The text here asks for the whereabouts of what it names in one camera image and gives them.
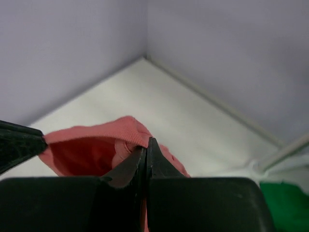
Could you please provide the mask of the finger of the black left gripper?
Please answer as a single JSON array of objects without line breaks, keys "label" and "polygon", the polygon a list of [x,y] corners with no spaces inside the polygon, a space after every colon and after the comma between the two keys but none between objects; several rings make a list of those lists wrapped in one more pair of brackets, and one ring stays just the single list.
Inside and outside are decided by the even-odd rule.
[{"label": "finger of the black left gripper", "polygon": [[44,152],[47,143],[43,133],[34,128],[0,122],[0,173]]}]

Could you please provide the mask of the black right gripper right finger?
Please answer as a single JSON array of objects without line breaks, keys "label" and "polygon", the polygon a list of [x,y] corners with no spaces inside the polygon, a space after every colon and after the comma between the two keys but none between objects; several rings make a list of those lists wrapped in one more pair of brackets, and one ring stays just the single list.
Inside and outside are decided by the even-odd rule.
[{"label": "black right gripper right finger", "polygon": [[258,185],[244,177],[186,177],[155,138],[147,148],[147,220],[151,232],[273,232]]}]

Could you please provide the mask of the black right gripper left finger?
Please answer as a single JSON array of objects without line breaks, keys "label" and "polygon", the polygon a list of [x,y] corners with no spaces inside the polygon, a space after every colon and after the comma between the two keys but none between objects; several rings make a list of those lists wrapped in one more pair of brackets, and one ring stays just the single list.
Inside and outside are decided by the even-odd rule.
[{"label": "black right gripper left finger", "polygon": [[3,232],[142,232],[146,149],[104,176],[9,178],[0,183]]}]

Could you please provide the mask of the pink t shirt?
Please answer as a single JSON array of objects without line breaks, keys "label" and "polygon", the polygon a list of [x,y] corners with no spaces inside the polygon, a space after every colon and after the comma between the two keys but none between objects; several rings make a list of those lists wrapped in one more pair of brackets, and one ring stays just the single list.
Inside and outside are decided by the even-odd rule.
[{"label": "pink t shirt", "polygon": [[[59,177],[104,176],[135,149],[147,151],[153,138],[147,128],[131,116],[94,126],[76,126],[47,134],[47,148],[39,157]],[[184,176],[184,166],[158,143],[163,156]],[[143,232],[150,232],[147,220],[147,160],[145,161],[145,224]]]}]

